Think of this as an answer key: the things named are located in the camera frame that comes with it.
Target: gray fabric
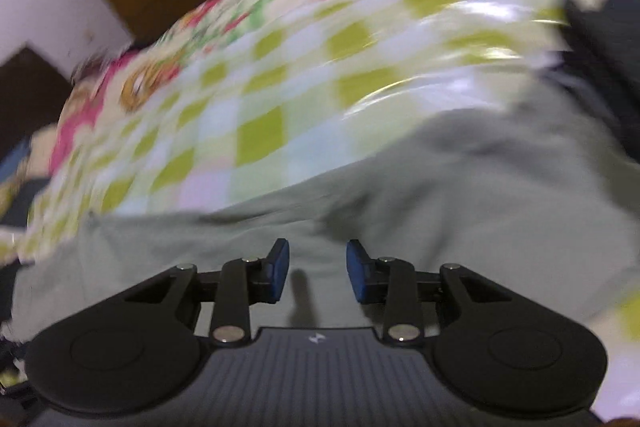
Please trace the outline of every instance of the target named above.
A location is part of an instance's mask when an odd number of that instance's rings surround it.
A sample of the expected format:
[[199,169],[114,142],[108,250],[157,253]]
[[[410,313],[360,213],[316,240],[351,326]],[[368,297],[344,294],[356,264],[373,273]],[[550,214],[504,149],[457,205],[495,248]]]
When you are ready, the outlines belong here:
[[513,114],[446,113],[379,154],[210,214],[89,216],[78,237],[18,274],[7,334],[54,321],[177,263],[201,271],[291,246],[282,301],[252,324],[356,327],[377,309],[353,298],[345,243],[436,271],[462,263],[584,319],[640,280],[636,223],[609,203],[572,138],[572,106],[537,86]]

